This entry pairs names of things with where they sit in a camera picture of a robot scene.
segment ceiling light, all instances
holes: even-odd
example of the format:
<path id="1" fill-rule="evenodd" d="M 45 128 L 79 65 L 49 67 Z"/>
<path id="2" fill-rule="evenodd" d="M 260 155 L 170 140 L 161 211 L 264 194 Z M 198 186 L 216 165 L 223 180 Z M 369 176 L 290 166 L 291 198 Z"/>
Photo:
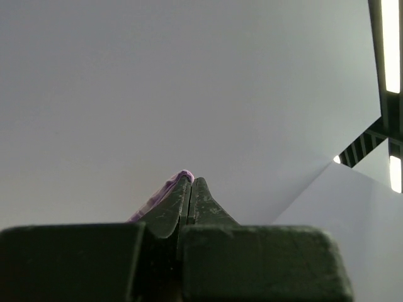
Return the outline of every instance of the ceiling light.
<path id="1" fill-rule="evenodd" d="M 402 167 L 400 159 L 394 156 L 390 157 L 390 184 L 393 191 L 402 192 Z"/>
<path id="2" fill-rule="evenodd" d="M 386 90 L 400 92 L 399 0 L 381 0 Z"/>

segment white wall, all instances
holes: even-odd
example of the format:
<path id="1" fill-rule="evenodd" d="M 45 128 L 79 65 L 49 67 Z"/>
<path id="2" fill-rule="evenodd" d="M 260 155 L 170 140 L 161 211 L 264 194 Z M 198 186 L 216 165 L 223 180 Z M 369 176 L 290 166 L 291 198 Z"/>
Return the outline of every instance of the white wall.
<path id="1" fill-rule="evenodd" d="M 124 221 L 183 168 L 269 223 L 380 116 L 365 0 L 6 0 L 0 67 L 0 227 Z"/>
<path id="2" fill-rule="evenodd" d="M 390 187 L 389 139 L 372 150 L 353 170 Z"/>
<path id="3" fill-rule="evenodd" d="M 275 220 L 313 225 L 339 244 L 356 302 L 401 301 L 403 196 L 354 170 L 331 164 Z"/>

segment ceiling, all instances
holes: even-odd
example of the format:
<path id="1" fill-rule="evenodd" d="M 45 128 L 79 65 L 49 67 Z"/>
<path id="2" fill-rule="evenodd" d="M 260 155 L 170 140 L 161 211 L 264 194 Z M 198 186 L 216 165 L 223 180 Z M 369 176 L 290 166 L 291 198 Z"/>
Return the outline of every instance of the ceiling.
<path id="1" fill-rule="evenodd" d="M 403 51 L 399 51 L 403 42 L 403 1 L 369 0 L 368 3 L 377 64 L 381 117 L 340 154 L 341 163 L 349 167 L 357 165 L 386 139 L 389 144 L 389 155 L 398 159 L 403 157 L 403 94 L 400 93 L 400 87 L 403 87 L 401 76 Z M 398 192 L 401 192 L 403 181 L 401 162 L 397 161 L 400 164 L 398 171 L 400 175 L 397 176 L 400 185 L 394 188 Z"/>

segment purple cloth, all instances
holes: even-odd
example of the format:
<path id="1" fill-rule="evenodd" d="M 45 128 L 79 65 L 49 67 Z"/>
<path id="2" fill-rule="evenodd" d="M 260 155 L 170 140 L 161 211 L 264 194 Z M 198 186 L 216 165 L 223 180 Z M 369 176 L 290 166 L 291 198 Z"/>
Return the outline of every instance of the purple cloth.
<path id="1" fill-rule="evenodd" d="M 133 214 L 132 217 L 129 218 L 127 222 L 136 222 L 140 218 L 142 218 L 148 211 L 152 208 L 155 208 L 159 203 L 164 200 L 166 196 L 171 193 L 175 185 L 181 179 L 182 176 L 187 176 L 191 183 L 195 181 L 195 177 L 188 170 L 182 170 L 181 172 L 175 174 L 170 179 L 165 182 L 165 185 L 162 186 L 157 192 L 155 192 L 148 202 L 146 202 L 136 213 Z"/>

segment black ceiling grid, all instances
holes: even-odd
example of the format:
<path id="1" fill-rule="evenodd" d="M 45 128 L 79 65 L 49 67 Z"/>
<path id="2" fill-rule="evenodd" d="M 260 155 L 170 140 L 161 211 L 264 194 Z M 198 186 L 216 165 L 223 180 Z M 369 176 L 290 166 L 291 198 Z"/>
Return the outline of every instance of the black ceiling grid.
<path id="1" fill-rule="evenodd" d="M 399 48 L 400 48 L 400 91 L 403 87 L 403 0 L 399 0 Z M 399 137 L 403 136 L 403 94 L 399 93 Z M 399 145 L 399 158 L 403 159 L 403 144 Z M 400 161 L 400 171 L 403 175 L 403 160 Z"/>
<path id="2" fill-rule="evenodd" d="M 373 47 L 377 65 L 381 117 L 340 154 L 341 163 L 351 168 L 388 138 L 390 125 L 391 107 L 388 100 L 390 93 L 386 91 L 381 2 L 380 0 L 368 0 L 368 5 L 370 8 Z"/>
<path id="3" fill-rule="evenodd" d="M 354 167 L 385 139 L 389 140 L 389 155 L 403 159 L 403 94 L 386 90 L 383 54 L 381 0 L 368 0 L 373 46 L 377 64 L 381 117 L 364 131 L 340 155 L 342 164 Z M 399 0 L 400 87 L 403 88 L 403 0 Z"/>

